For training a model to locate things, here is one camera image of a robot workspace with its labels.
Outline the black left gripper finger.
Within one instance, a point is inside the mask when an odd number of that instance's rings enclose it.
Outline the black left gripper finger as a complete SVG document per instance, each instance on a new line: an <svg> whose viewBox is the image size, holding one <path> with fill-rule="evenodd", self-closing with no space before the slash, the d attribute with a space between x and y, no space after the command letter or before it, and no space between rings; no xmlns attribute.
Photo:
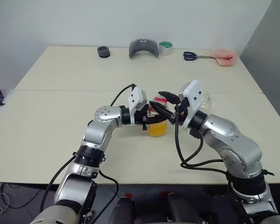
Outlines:
<svg viewBox="0 0 280 224"><path fill-rule="evenodd" d="M167 118L163 117L163 116L147 117L146 118L146 124L157 124L157 123L161 123L165 120L167 120Z"/></svg>

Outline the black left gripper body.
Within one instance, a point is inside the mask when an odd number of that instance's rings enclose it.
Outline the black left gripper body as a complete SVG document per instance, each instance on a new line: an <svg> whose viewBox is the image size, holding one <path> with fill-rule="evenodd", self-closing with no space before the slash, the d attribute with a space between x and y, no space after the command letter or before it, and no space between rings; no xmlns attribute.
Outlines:
<svg viewBox="0 0 280 224"><path fill-rule="evenodd" d="M145 104L140 111L136 111L134 114L134 122L136 125L141 125L142 130L147 130L148 125L148 104Z"/></svg>

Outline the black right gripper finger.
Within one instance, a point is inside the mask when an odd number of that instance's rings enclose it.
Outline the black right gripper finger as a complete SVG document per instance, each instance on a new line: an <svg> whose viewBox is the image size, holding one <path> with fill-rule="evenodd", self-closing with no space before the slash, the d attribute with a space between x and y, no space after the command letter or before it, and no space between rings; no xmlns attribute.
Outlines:
<svg viewBox="0 0 280 224"><path fill-rule="evenodd" d="M175 123L174 113L167 109L165 105L156 101L149 101L149 103L159 115L166 118L170 123Z"/></svg>
<svg viewBox="0 0 280 224"><path fill-rule="evenodd" d="M168 91L159 91L158 93L163 96L169 103L174 105L180 104L180 99L177 95Z"/></svg>

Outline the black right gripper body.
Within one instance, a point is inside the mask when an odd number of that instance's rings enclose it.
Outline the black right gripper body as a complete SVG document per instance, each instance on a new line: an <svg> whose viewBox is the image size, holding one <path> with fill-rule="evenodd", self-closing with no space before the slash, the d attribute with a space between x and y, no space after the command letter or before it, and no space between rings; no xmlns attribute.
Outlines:
<svg viewBox="0 0 280 224"><path fill-rule="evenodd" d="M180 104L175 107L175 123L182 125L188 115L189 101L187 98L184 98Z"/></svg>

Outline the clear bottle with orange juice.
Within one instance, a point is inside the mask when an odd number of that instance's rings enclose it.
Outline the clear bottle with orange juice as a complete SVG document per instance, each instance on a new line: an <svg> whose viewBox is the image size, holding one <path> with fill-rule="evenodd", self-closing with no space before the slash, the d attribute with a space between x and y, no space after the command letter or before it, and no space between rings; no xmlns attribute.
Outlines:
<svg viewBox="0 0 280 224"><path fill-rule="evenodd" d="M149 105L148 106L148 116L153 117L153 116L156 116L156 115L158 115L158 113L151 107L151 105ZM149 135L152 136L152 137L162 136L166 133L167 126L168 126L168 121L167 120L165 120L161 123L157 123L157 124L149 124L148 125Z"/></svg>

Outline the silver tape roll green core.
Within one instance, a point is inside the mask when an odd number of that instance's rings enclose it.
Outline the silver tape roll green core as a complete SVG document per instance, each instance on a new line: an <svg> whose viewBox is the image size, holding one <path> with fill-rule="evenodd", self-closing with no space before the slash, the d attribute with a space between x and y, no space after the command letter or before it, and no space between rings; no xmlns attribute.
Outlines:
<svg viewBox="0 0 280 224"><path fill-rule="evenodd" d="M162 56L169 56L172 53L173 44L168 41L159 42L159 54Z"/></svg>

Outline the pink fluffy cloth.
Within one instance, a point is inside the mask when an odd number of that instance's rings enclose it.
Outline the pink fluffy cloth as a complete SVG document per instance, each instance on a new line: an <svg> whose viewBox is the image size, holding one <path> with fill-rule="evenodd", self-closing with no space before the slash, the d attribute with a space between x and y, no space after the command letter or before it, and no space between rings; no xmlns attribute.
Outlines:
<svg viewBox="0 0 280 224"><path fill-rule="evenodd" d="M232 66L238 58L237 53L229 49L212 50L210 56L217 61L219 66L223 67Z"/></svg>

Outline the black round container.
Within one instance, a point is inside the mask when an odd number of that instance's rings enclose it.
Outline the black round container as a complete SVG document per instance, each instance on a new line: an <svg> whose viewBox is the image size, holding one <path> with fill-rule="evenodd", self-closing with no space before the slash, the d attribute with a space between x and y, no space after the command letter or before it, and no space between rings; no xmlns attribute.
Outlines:
<svg viewBox="0 0 280 224"><path fill-rule="evenodd" d="M110 56L110 51L107 46L99 46L97 48L98 56L101 58L108 58Z"/></svg>

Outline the dark rounded shape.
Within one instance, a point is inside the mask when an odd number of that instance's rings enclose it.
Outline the dark rounded shape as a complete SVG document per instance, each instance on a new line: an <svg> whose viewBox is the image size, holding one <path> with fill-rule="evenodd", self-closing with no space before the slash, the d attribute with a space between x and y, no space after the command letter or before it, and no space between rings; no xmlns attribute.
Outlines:
<svg viewBox="0 0 280 224"><path fill-rule="evenodd" d="M201 219L198 213L183 196L176 193L169 193L167 196L167 202L170 217L173 222L201 224Z"/></svg>
<svg viewBox="0 0 280 224"><path fill-rule="evenodd" d="M114 219L114 224L134 224L134 207L130 198L119 199L115 207Z"/></svg>

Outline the blue handled scissors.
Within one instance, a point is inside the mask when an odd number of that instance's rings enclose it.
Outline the blue handled scissors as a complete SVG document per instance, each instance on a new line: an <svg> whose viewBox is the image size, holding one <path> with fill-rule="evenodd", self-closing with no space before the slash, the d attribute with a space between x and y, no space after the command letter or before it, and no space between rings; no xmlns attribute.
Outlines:
<svg viewBox="0 0 280 224"><path fill-rule="evenodd" d="M185 61L194 61L197 59L211 59L211 56L202 56L202 55L197 55L194 52L189 52L189 51L184 51L183 53L183 58Z"/></svg>

